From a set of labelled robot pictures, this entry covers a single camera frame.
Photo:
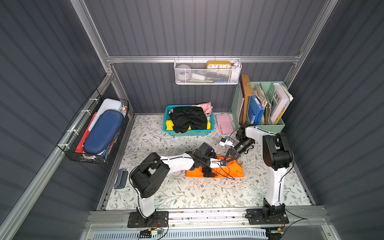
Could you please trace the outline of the orange shorts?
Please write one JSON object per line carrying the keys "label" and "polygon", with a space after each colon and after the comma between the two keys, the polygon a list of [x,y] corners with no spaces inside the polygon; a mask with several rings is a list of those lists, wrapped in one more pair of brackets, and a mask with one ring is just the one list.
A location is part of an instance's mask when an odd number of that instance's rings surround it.
{"label": "orange shorts", "polygon": [[224,157],[221,155],[214,155],[209,159],[202,158],[201,161],[198,161],[198,168],[186,171],[186,177],[210,179],[227,178],[230,180],[244,177],[243,168],[237,160],[229,162],[228,164],[221,164],[220,160],[223,159]]}

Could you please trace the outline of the black shorts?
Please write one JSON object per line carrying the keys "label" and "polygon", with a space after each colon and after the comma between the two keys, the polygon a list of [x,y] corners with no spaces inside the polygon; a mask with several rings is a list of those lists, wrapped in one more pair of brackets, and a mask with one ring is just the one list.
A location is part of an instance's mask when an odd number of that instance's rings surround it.
{"label": "black shorts", "polygon": [[169,116],[173,122],[173,130],[176,133],[186,133],[191,130],[206,130],[208,119],[201,107],[183,106],[175,107],[169,111]]}

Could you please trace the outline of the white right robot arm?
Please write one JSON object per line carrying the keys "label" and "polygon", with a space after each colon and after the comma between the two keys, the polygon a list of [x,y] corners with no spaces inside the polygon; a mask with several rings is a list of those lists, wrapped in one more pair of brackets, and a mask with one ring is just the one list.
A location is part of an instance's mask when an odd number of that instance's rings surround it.
{"label": "white right robot arm", "polygon": [[261,217],[265,221],[286,217],[284,203],[285,176],[293,168],[294,154],[283,133],[271,133],[256,126],[241,126],[236,134],[238,143],[230,146],[219,166],[226,167],[246,153],[255,142],[262,142],[263,160],[268,167],[268,189]]}

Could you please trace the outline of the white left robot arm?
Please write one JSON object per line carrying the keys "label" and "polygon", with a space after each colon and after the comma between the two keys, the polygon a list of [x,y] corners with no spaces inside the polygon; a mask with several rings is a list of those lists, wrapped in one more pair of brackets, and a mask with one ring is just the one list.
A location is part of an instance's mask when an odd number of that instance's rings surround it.
{"label": "white left robot arm", "polygon": [[141,217],[151,217],[155,209],[155,193],[167,176],[180,171],[193,171],[202,168],[203,175],[213,178],[219,173],[218,168],[225,167],[227,160],[220,160],[215,150],[203,143],[198,149],[181,155],[164,157],[157,153],[149,154],[145,160],[134,167],[129,174],[129,181],[138,195],[137,211]]}

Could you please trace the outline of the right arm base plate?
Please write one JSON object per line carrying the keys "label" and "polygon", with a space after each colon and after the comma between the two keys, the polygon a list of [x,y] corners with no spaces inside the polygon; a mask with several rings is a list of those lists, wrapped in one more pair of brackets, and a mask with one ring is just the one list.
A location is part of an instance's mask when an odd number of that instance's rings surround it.
{"label": "right arm base plate", "polygon": [[290,222],[286,212],[274,213],[265,209],[246,209],[245,218],[249,221],[250,225],[286,225]]}

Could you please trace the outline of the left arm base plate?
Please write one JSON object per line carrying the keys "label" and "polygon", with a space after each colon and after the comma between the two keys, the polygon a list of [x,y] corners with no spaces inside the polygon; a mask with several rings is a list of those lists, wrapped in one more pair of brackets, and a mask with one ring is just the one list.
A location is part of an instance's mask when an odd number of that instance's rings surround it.
{"label": "left arm base plate", "polygon": [[127,227],[133,228],[166,228],[168,226],[169,212],[155,211],[150,217],[144,218],[138,212],[130,213]]}

